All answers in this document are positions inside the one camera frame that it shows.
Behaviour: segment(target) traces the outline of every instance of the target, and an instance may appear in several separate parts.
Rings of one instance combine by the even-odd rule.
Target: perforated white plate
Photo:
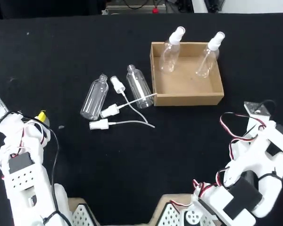
[[[179,212],[171,203],[165,205],[156,226],[180,226]]]
[[[8,175],[5,182],[14,191],[23,191],[33,186],[34,171],[35,164]]]
[[[72,223],[74,226],[96,226],[92,221],[92,216],[85,205],[79,204],[72,215]]]

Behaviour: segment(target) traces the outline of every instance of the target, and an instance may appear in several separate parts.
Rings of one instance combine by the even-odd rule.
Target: black cable
[[[58,154],[59,154],[59,151],[60,151],[60,146],[59,146],[59,143],[58,143],[57,135],[56,135],[55,132],[54,132],[48,125],[46,125],[44,122],[42,122],[42,121],[40,121],[40,120],[38,120],[38,119],[36,119],[36,118],[33,118],[33,117],[30,117],[30,116],[24,115],[24,114],[22,114],[21,112],[14,112],[14,111],[9,111],[9,112],[7,112],[7,113],[0,119],[0,123],[1,123],[7,116],[9,116],[9,115],[12,114],[12,113],[20,114],[20,115],[22,115],[24,118],[37,121],[38,123],[40,123],[41,125],[43,125],[46,129],[48,129],[48,130],[53,134],[53,136],[55,137],[55,140],[56,140],[56,142],[57,142],[57,152],[56,152],[55,161],[54,161],[54,163],[53,163],[52,171],[51,171],[51,192],[52,192],[53,202],[54,202],[54,205],[55,205],[55,209],[56,209],[56,210],[55,210],[54,212],[52,212],[47,218],[44,218],[44,219],[43,219],[43,222],[46,221],[46,223],[47,223],[55,214],[59,214],[59,215],[66,221],[67,225],[68,225],[68,226],[71,226],[71,223],[70,223],[70,221],[68,220],[68,218],[58,210],[58,201],[57,201],[56,193],[55,193],[54,172],[55,172],[55,167],[56,167],[56,163],[57,163]]]
[[[267,100],[264,100],[262,101],[261,103],[258,104],[258,106],[255,108],[255,111],[258,110],[262,105],[266,104],[266,103],[272,103],[274,105],[274,110],[272,113],[270,113],[270,118],[274,117],[275,115],[275,110],[277,108],[277,104],[274,100],[270,100],[270,99],[267,99]]]
[[[149,0],[145,0],[145,2],[144,2],[141,6],[139,6],[139,7],[131,7],[131,6],[129,6],[129,4],[126,2],[126,0],[123,0],[123,2],[124,2],[124,4],[125,4],[128,8],[135,10],[135,9],[140,9],[140,8],[144,7],[144,6],[149,2]]]
[[[165,0],[166,13],[168,13],[167,0]]]
[[[61,213],[59,210],[56,210],[56,211],[52,212],[48,217],[43,218],[43,224],[46,225],[49,222],[49,220],[53,216],[55,216],[56,214],[58,214],[63,220],[65,220],[65,222],[67,223],[68,226],[71,226],[71,223],[68,220],[68,218],[63,213]]]
[[[58,210],[58,202],[57,202],[56,191],[55,191],[55,186],[54,186],[54,177],[55,177],[55,168],[56,168],[56,163],[57,163],[58,154],[59,154],[59,151],[60,151],[60,146],[59,146],[59,144],[58,144],[57,135],[54,133],[53,130],[50,129],[50,131],[52,132],[52,134],[53,134],[53,136],[55,137],[56,142],[57,142],[56,157],[55,157],[55,161],[54,161],[54,163],[53,163],[52,171],[51,171],[51,193],[52,193],[52,196],[53,196],[53,202],[54,202],[54,204],[55,204],[55,208],[56,208],[56,210]]]

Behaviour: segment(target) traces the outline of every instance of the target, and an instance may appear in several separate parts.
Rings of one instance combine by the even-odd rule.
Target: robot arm
[[[263,117],[265,126],[259,122],[252,125],[254,139],[248,142],[238,139],[230,148],[235,158],[224,169],[224,186],[200,183],[192,196],[192,209],[228,226],[253,226],[256,220],[252,214],[262,218],[271,211],[282,189],[283,127],[269,121],[266,115]],[[267,152],[271,145],[279,148],[273,156]]]
[[[42,166],[50,131],[35,120],[22,119],[22,115],[12,113],[0,123],[0,132],[6,136],[0,148],[0,169],[14,224],[66,226],[58,214],[46,221],[56,211],[48,174]],[[67,194],[63,186],[54,186],[59,211],[70,220]]]

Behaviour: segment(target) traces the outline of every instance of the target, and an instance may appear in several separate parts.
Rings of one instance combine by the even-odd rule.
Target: open cardboard box
[[[152,42],[150,61],[155,106],[217,105],[224,96],[218,66],[207,78],[195,74],[206,42],[181,42],[180,55],[172,73],[159,69],[164,43]]]

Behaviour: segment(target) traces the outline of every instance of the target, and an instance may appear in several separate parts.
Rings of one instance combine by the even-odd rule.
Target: black cloth
[[[100,73],[126,81],[134,64],[151,84],[150,44],[184,26],[183,41],[226,38],[219,68],[225,97],[217,106],[149,107],[155,129],[139,124],[89,130],[80,109]],[[84,198],[101,224],[148,222],[163,194],[192,193],[192,179],[213,182],[229,161],[230,136],[219,124],[225,111],[246,113],[243,101],[274,99],[283,125],[283,14],[118,15],[0,21],[0,97],[9,110],[31,116],[46,110],[62,146],[56,182]],[[109,91],[104,108],[124,103]],[[124,108],[110,121],[141,120]],[[247,120],[225,119],[242,135]],[[0,134],[0,146],[3,136]],[[51,173],[56,144],[45,148]],[[283,224],[283,190],[260,226]],[[0,225],[13,225],[0,173]]]

